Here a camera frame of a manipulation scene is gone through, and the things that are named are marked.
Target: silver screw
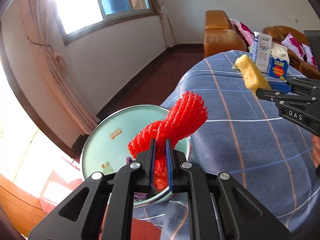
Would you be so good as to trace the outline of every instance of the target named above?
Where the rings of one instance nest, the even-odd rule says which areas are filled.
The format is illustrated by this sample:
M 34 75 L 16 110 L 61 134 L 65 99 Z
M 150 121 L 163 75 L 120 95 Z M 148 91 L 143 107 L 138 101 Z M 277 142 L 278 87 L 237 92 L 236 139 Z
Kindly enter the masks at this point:
M 91 175 L 91 178 L 95 179 L 95 180 L 101 179 L 101 177 L 102 177 L 102 173 L 101 172 L 95 172 L 94 174 Z
M 220 174 L 220 179 L 227 180 L 230 179 L 230 175 L 226 172 Z
M 131 163 L 130 164 L 130 168 L 131 169 L 137 169 L 140 168 L 141 164 L 140 163 Z
M 192 167 L 192 164 L 189 162 L 184 162 L 183 164 L 181 164 L 182 168 L 185 169 L 190 169 Z

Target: red mesh sponge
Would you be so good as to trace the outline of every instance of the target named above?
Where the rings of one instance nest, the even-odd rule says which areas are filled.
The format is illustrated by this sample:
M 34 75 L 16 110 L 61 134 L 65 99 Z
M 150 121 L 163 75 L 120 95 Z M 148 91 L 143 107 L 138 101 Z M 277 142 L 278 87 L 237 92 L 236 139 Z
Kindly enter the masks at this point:
M 130 154 L 136 158 L 139 152 L 149 149 L 151 138 L 156 139 L 156 187 L 156 181 L 160 179 L 157 176 L 163 178 L 161 175 L 165 168 L 165 139 L 171 139 L 174 149 L 179 140 L 193 134 L 207 119 L 207 107 L 204 106 L 201 96 L 186 91 L 171 107 L 166 119 L 147 125 L 128 143 Z

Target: window frame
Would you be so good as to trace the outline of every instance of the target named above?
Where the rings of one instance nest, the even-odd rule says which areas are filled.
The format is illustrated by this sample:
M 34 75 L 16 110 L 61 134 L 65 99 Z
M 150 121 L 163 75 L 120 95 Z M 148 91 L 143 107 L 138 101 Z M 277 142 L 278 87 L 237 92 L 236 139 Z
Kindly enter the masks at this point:
M 100 11 L 101 11 L 103 20 L 101 22 L 97 22 L 97 23 L 91 24 L 89 26 L 86 26 L 84 28 L 81 28 L 79 30 L 76 30 L 72 33 L 66 34 L 66 32 L 63 28 L 61 19 L 58 14 L 57 4 L 54 0 L 52 0 L 54 16 L 55 16 L 55 19 L 56 19 L 56 22 L 58 25 L 58 29 L 60 31 L 64 45 L 66 46 L 66 45 L 70 44 L 71 42 L 73 42 L 73 41 L 75 41 L 75 40 L 77 40 L 77 39 L 79 39 L 89 33 L 95 32 L 97 30 L 100 30 L 102 28 L 105 28 L 105 27 L 108 27 L 108 26 L 111 26 L 114 24 L 118 24 L 118 23 L 125 22 L 125 21 L 130 21 L 130 20 L 134 20 L 134 19 L 138 19 L 138 18 L 159 15 L 159 7 L 157 6 L 156 0 L 148 0 L 148 4 L 149 4 L 150 9 L 136 10 L 139 12 L 136 12 L 133 9 L 131 0 L 128 0 L 128 1 L 129 1 L 129 5 L 130 5 L 129 11 L 105 15 L 101 0 L 98 0 L 98 4 L 100 7 Z

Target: blue plaid tablecloth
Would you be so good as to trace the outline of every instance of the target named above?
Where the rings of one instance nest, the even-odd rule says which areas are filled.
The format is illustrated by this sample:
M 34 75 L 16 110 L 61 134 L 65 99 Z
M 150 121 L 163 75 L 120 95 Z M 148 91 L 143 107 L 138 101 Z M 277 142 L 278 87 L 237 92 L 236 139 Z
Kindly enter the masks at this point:
M 245 87 L 232 68 L 244 53 L 229 51 L 202 60 L 185 73 L 162 106 L 172 107 L 186 90 L 201 95 L 208 120 L 191 136 L 190 161 L 212 174 L 232 174 L 295 236 L 319 206 L 311 134 L 280 118 L 273 102 L 258 100 Z M 289 66 L 286 78 L 293 76 L 304 77 Z M 189 239 L 186 194 L 135 209 L 133 215 L 161 228 L 161 240 Z

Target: baseboard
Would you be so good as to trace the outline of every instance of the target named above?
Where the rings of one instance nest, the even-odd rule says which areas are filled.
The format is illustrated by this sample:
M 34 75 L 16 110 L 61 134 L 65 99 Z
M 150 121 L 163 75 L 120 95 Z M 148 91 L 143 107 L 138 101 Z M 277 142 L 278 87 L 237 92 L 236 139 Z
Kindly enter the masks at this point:
M 172 48 L 167 48 L 148 65 L 146 65 L 141 71 L 139 71 L 139 73 L 136 74 L 123 88 L 121 88 L 119 92 L 116 93 L 116 95 L 99 111 L 97 117 L 101 121 L 103 121 L 109 115 L 111 115 L 114 112 L 113 109 L 121 101 L 123 96 L 126 95 L 134 86 L 136 86 L 138 81 L 141 80 L 142 77 L 144 77 L 146 74 L 152 75 L 153 73 L 155 73 L 158 68 L 161 67 L 162 62 L 164 63 L 173 52 L 180 52 L 180 49 L 187 49 L 185 51 L 182 51 L 182 53 L 202 53 L 203 44 L 178 44 Z M 71 147 L 72 151 L 80 156 L 87 138 L 88 135 L 80 135 Z

